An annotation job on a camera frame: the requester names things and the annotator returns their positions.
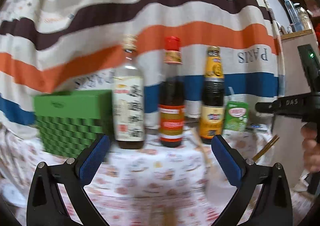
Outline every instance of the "orange label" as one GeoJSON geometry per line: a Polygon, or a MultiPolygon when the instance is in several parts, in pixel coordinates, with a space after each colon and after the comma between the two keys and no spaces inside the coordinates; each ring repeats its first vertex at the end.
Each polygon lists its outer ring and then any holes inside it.
{"type": "Polygon", "coordinates": [[[223,107],[202,106],[200,136],[211,139],[215,135],[220,135],[222,132],[223,116],[223,107]]]}
{"type": "Polygon", "coordinates": [[[164,63],[178,63],[182,64],[181,52],[177,50],[166,50],[164,63]]]}
{"type": "Polygon", "coordinates": [[[184,106],[159,105],[160,140],[176,142],[182,140],[184,106]]]}
{"type": "Polygon", "coordinates": [[[223,79],[223,70],[221,66],[221,58],[217,56],[207,57],[207,65],[205,67],[206,78],[223,79]]]}

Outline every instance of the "finger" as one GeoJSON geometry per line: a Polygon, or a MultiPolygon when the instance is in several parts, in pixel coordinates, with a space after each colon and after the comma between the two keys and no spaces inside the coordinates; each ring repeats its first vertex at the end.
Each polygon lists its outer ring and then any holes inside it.
{"type": "Polygon", "coordinates": [[[305,124],[302,128],[301,128],[301,134],[304,138],[312,138],[315,139],[317,136],[317,130],[316,129],[312,129],[310,127],[307,126],[307,124],[305,124]]]}
{"type": "Polygon", "coordinates": [[[320,166],[315,165],[305,165],[305,169],[307,169],[310,173],[320,172],[320,166]]]}
{"type": "Polygon", "coordinates": [[[303,155],[305,165],[316,165],[320,166],[320,155],[303,155]]]}
{"type": "Polygon", "coordinates": [[[316,146],[317,146],[317,142],[314,139],[306,138],[302,142],[302,148],[304,150],[313,151],[316,146]]]}

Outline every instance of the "bottle with red cap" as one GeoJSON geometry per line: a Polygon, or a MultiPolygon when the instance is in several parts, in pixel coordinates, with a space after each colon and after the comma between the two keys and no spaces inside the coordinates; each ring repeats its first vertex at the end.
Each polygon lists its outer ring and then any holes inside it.
{"type": "Polygon", "coordinates": [[[177,147],[182,142],[184,124],[184,91],[180,39],[165,38],[165,79],[160,85],[160,141],[164,146],[177,147]]]}

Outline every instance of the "wooden shelf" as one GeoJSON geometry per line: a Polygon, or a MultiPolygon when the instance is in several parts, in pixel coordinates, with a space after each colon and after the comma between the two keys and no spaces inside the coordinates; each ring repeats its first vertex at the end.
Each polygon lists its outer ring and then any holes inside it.
{"type": "Polygon", "coordinates": [[[284,34],[284,35],[281,35],[281,41],[292,39],[292,38],[303,36],[303,35],[308,35],[308,34],[312,34],[312,30],[304,30],[304,31],[284,34]]]}

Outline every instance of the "bottle label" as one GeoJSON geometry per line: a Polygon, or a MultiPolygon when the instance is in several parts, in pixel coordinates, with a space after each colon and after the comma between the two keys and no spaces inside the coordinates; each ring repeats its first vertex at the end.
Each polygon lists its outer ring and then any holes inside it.
{"type": "Polygon", "coordinates": [[[165,57],[164,57],[164,63],[182,64],[181,52],[179,52],[177,50],[166,50],[165,57]]]}
{"type": "Polygon", "coordinates": [[[160,140],[177,142],[182,140],[184,106],[159,105],[160,140]]]}
{"type": "Polygon", "coordinates": [[[200,136],[205,139],[211,139],[215,135],[220,135],[222,132],[223,116],[223,107],[202,106],[200,136]]]}
{"type": "Polygon", "coordinates": [[[221,66],[221,58],[217,56],[208,56],[207,65],[205,67],[206,78],[223,79],[223,70],[221,66]]]}
{"type": "Polygon", "coordinates": [[[116,77],[113,90],[113,119],[116,140],[143,141],[143,79],[116,77]]]}

